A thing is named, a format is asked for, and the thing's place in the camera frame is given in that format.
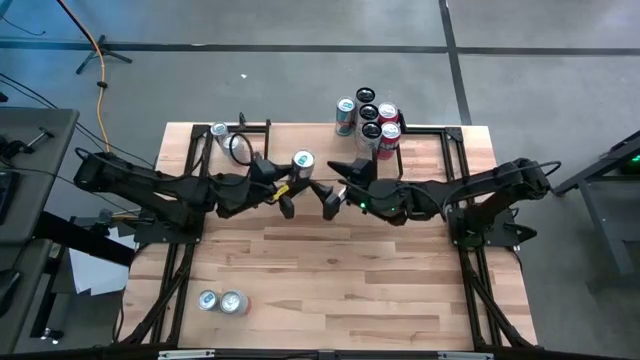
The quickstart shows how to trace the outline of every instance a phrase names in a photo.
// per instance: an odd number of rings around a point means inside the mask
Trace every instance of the white paper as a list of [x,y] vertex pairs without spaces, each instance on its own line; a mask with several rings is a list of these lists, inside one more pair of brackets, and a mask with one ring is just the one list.
[[[108,239],[135,249],[133,235],[120,237],[117,228],[109,229]],[[73,280],[78,293],[91,289],[91,295],[100,295],[124,289],[129,279],[129,268],[95,258],[70,249]]]

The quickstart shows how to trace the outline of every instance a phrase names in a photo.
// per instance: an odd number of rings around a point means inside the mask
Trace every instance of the gray desk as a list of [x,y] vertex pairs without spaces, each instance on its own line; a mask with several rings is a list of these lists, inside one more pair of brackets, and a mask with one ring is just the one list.
[[[39,126],[54,134],[34,146],[33,154],[18,154],[15,167],[58,174],[78,120],[75,110],[0,108],[0,134],[8,141],[29,142],[40,134]],[[21,244],[31,238],[40,212],[49,197],[55,178],[42,173],[21,173],[20,185],[3,225],[0,245]]]
[[[0,108],[0,134],[7,140],[29,141],[44,126],[56,137],[37,144],[35,153],[18,154],[13,164],[57,174],[69,146],[78,112],[75,110]],[[22,173],[19,188],[3,225],[0,226],[0,269],[10,268],[27,239],[30,239],[45,205],[54,178],[41,173]],[[11,353],[18,340],[33,296],[49,257],[51,242],[31,241],[16,264],[22,278],[9,311],[0,318],[0,354]]]

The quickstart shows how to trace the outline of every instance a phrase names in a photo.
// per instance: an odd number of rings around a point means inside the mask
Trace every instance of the red soda can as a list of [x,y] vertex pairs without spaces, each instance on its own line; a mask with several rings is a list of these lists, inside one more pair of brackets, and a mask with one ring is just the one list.
[[400,126],[394,122],[382,124],[382,136],[378,147],[378,159],[391,159],[400,142]]
[[385,102],[378,106],[378,124],[382,125],[387,121],[398,122],[398,107],[389,102]]

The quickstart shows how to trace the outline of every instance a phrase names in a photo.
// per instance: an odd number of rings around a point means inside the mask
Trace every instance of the tripod base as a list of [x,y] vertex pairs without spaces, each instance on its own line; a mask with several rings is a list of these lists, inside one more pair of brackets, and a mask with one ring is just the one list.
[[[104,49],[102,46],[104,45],[106,40],[107,40],[107,37],[104,36],[104,35],[100,35],[100,38],[98,39],[98,46],[100,47],[100,52],[102,52],[103,56],[106,56],[106,55],[113,56],[114,58],[122,60],[122,61],[126,62],[127,64],[131,64],[133,62],[132,59],[129,59],[126,56],[122,56],[120,54],[114,53],[113,51]],[[82,64],[80,64],[80,66],[76,70],[76,74],[80,75],[82,73],[82,71],[84,70],[84,68],[87,67],[87,65],[89,64],[89,61],[94,59],[96,56],[97,56],[96,55],[96,51],[95,50],[91,51],[89,53],[89,56],[87,56],[87,58],[82,62]]]

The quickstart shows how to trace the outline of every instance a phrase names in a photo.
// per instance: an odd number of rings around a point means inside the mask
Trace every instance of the black can lid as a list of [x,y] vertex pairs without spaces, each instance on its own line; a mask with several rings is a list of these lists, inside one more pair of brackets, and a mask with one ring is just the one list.
[[360,88],[356,91],[356,99],[363,103],[372,102],[376,98],[376,92],[371,88]]
[[378,123],[367,123],[362,126],[362,135],[369,139],[376,139],[382,135],[382,128]]
[[375,105],[367,104],[360,107],[360,116],[365,120],[378,119],[378,107]]

